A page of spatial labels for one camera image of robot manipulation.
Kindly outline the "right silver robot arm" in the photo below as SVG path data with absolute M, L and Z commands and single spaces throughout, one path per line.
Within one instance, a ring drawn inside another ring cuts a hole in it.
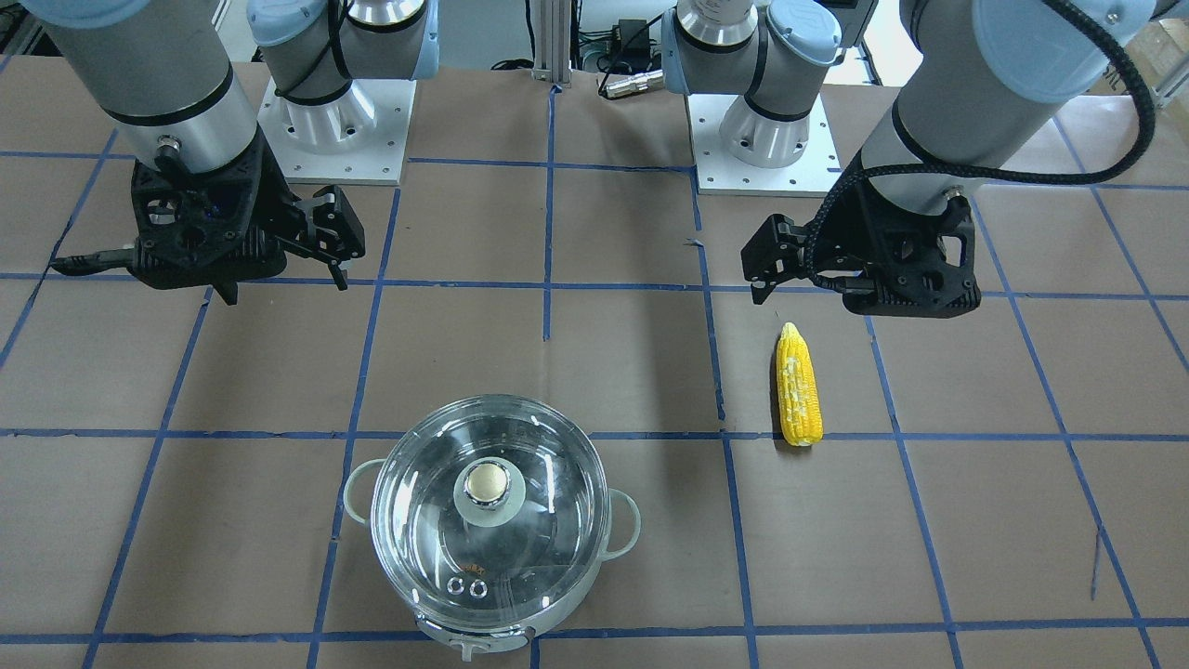
M 54 271 L 209 285 L 233 305 L 239 284 L 300 255 L 348 288 L 369 245 L 340 179 L 400 182 L 413 91 L 440 68 L 435 1 L 251 1 L 271 75 L 258 106 L 200 1 L 26 8 L 136 154 L 136 240 L 56 258 Z

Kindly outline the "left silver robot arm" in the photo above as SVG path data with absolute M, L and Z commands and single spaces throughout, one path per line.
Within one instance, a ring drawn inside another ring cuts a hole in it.
M 747 164 L 759 132 L 803 135 L 825 75 L 844 46 L 832 4 L 679 1 L 660 17 L 665 84 L 735 95 L 740 130 L 725 132 Z M 740 253 L 751 299 L 809 280 L 858 316 L 954 318 L 982 301 L 973 269 L 970 196 L 989 179 L 1095 185 L 1133 166 L 1155 139 L 1151 90 L 1125 45 L 1147 24 L 1185 17 L 1184 1 L 904 1 L 900 17 L 921 64 L 897 93 L 806 225 L 765 220 Z M 1034 133 L 1113 65 L 1138 118 L 1133 147 L 1090 173 L 1005 168 Z

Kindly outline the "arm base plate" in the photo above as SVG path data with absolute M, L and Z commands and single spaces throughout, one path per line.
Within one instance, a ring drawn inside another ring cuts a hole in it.
M 753 111 L 740 95 L 686 97 L 688 139 L 705 194 L 820 198 L 843 171 L 820 91 L 791 122 Z
M 270 86 L 258 120 L 292 185 L 398 187 L 417 87 L 356 80 L 335 101 L 302 106 Z

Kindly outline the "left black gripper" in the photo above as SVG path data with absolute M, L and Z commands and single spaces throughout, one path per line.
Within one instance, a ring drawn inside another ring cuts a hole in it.
M 956 318 L 982 302 L 975 247 L 971 207 L 960 188 L 943 194 L 938 215 L 921 215 L 845 171 L 811 228 L 785 215 L 765 217 L 740 250 L 740 267 L 756 307 L 782 282 L 807 280 L 811 272 L 814 285 L 841 294 L 858 316 Z

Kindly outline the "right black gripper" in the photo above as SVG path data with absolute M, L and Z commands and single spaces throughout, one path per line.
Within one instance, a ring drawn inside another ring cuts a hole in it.
M 365 229 L 342 187 L 294 202 L 263 131 L 235 160 L 190 173 L 176 187 L 165 173 L 136 164 L 130 183 L 137 239 L 130 274 L 158 291 L 212 285 L 227 307 L 239 282 L 273 278 L 287 254 L 321 261 L 339 291 L 346 267 L 366 255 Z M 268 225 L 281 217 L 279 238 Z

